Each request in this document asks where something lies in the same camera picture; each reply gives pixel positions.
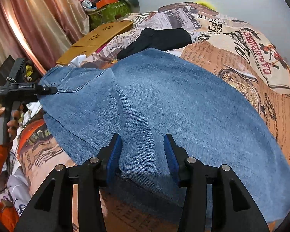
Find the person's left hand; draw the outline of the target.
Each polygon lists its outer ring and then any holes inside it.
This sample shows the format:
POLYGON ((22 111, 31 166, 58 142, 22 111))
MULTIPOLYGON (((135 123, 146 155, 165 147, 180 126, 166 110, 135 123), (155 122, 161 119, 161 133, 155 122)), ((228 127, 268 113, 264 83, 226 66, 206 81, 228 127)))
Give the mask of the person's left hand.
MULTIPOLYGON (((4 113, 4 111, 5 111, 5 108, 1 107, 0 108, 0 116, 4 113)), ((12 120, 10 120, 7 123, 7 127, 8 127, 7 133, 8 133, 8 137, 10 138, 10 142, 12 142, 15 139, 16 135, 17 135, 17 128, 19 126, 18 120, 21 117, 22 111, 23 111, 23 105, 20 104, 18 110, 13 113, 12 120)))

